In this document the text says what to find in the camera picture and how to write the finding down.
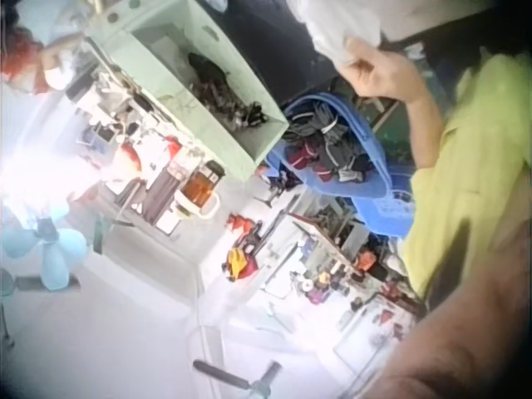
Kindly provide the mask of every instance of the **metal rod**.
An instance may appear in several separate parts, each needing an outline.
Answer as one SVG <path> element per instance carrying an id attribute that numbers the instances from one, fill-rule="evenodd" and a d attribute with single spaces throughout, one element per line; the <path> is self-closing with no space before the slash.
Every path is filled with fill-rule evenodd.
<path id="1" fill-rule="evenodd" d="M 141 184 L 142 184 L 142 183 L 139 181 L 139 182 L 135 185 L 135 187 L 134 187 L 133 190 L 131 191 L 131 194 L 129 195 L 129 197 L 127 197 L 126 202 L 122 205 L 122 207 L 121 207 L 120 210 L 118 211 L 118 214 L 116 214 L 116 217 L 115 217 L 115 220 L 116 220 L 116 221 L 119 221 L 120 218 L 122 217 L 122 215 L 124 214 L 124 212 L 126 212 L 126 209 L 130 206 L 131 201 L 133 200 L 133 198 L 135 198 L 135 195 L 136 195 L 137 191 L 139 190 Z M 116 226 L 116 224 L 113 224 L 113 225 L 109 228 L 109 233 L 111 233 L 111 232 L 115 229 L 115 226 Z"/>
<path id="2" fill-rule="evenodd" d="M 7 344 L 7 349 L 11 349 L 15 346 L 15 341 L 13 341 L 11 335 L 9 335 L 9 331 L 7 330 L 7 323 L 6 323 L 6 314 L 4 312 L 3 303 L 0 303 L 0 317 L 2 318 L 2 330 L 3 335 L 2 339 Z"/>

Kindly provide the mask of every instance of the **blue fan blade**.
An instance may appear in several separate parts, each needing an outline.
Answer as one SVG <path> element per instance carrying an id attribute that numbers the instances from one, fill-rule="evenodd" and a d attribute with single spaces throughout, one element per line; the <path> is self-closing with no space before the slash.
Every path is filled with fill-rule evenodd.
<path id="1" fill-rule="evenodd" d="M 50 291 L 57 291 L 68 286 L 70 274 L 67 262 L 57 243 L 43 246 L 41 279 Z"/>
<path id="2" fill-rule="evenodd" d="M 54 223 L 67 216 L 68 212 L 70 212 L 70 206 L 65 200 L 50 204 L 50 218 Z"/>
<path id="3" fill-rule="evenodd" d="M 65 256 L 66 264 L 73 266 L 80 263 L 87 252 L 85 236 L 77 230 L 58 229 L 59 240 L 57 244 Z"/>
<path id="4" fill-rule="evenodd" d="M 2 247 L 9 258 L 17 259 L 30 253 L 39 242 L 34 230 L 2 229 Z"/>

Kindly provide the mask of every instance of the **clothing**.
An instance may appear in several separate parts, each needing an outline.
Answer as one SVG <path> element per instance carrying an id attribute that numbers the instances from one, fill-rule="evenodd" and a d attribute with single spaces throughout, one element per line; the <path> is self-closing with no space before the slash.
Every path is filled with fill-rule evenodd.
<path id="1" fill-rule="evenodd" d="M 40 42 L 33 39 L 32 33 L 25 28 L 15 28 L 6 37 L 7 54 L 2 54 L 0 71 L 7 83 L 32 94 L 50 91 L 39 54 L 43 49 Z"/>
<path id="2" fill-rule="evenodd" d="M 525 56 L 492 57 L 476 76 L 462 78 L 439 159 L 411 181 L 416 216 L 403 258 L 422 298 L 465 224 L 461 277 L 470 272 L 474 257 L 489 249 L 515 182 L 530 170 L 531 85 Z"/>

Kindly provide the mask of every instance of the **electric fan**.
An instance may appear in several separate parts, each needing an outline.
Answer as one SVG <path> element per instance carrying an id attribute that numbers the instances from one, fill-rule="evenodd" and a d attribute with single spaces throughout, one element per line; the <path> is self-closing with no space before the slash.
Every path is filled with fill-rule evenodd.
<path id="1" fill-rule="evenodd" d="M 42 284 L 49 291 L 67 288 L 71 282 L 70 267 L 80 263 L 87 252 L 87 242 L 81 232 L 56 227 L 56 222 L 70 211 L 68 203 L 50 204 L 44 211 L 25 210 L 25 225 L 31 228 L 4 224 L 0 235 L 3 252 L 11 259 L 20 259 L 37 246 L 42 247 Z"/>
<path id="2" fill-rule="evenodd" d="M 266 373 L 260 378 L 260 380 L 250 383 L 241 377 L 237 377 L 231 373 L 221 370 L 215 366 L 211 366 L 207 362 L 202 360 L 194 360 L 192 363 L 194 368 L 215 380 L 228 384 L 232 387 L 242 389 L 244 391 L 250 391 L 250 397 L 260 397 L 268 399 L 272 394 L 271 385 L 275 377 L 282 370 L 282 367 L 277 362 L 272 362 L 266 370 Z"/>

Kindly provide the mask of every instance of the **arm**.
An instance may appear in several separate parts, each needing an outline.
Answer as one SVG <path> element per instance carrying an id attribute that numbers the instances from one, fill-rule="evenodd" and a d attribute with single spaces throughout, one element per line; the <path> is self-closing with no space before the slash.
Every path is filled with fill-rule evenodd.
<path id="1" fill-rule="evenodd" d="M 440 154 L 444 124 L 440 109 L 431 93 L 424 93 L 406 104 L 410 121 L 410 143 L 417 169 L 432 168 Z"/>
<path id="2" fill-rule="evenodd" d="M 340 66 L 340 73 L 359 96 L 389 97 L 406 104 L 416 166 L 433 167 L 440 153 L 444 125 L 416 66 L 400 54 L 381 52 L 360 40 L 348 40 L 347 49 L 358 61 Z"/>
<path id="3" fill-rule="evenodd" d="M 72 51 L 83 41 L 83 34 L 75 33 L 57 39 L 41 51 L 42 67 L 45 71 L 57 68 L 61 65 L 59 54 L 65 51 Z"/>
<path id="4" fill-rule="evenodd" d="M 365 399 L 486 394 L 530 320 L 530 222 L 401 344 Z"/>

